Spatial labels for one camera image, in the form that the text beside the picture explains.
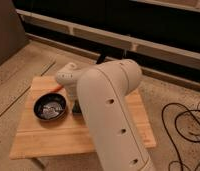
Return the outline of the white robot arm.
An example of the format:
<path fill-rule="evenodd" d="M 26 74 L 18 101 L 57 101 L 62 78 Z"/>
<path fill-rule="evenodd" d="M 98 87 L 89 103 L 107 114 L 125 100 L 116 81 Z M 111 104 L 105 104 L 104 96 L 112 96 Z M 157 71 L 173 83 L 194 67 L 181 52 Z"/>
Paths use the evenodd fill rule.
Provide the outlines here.
<path fill-rule="evenodd" d="M 104 171 L 155 171 L 125 100 L 141 76 L 141 68 L 130 59 L 83 69 L 69 63 L 55 75 L 69 99 L 79 102 Z"/>

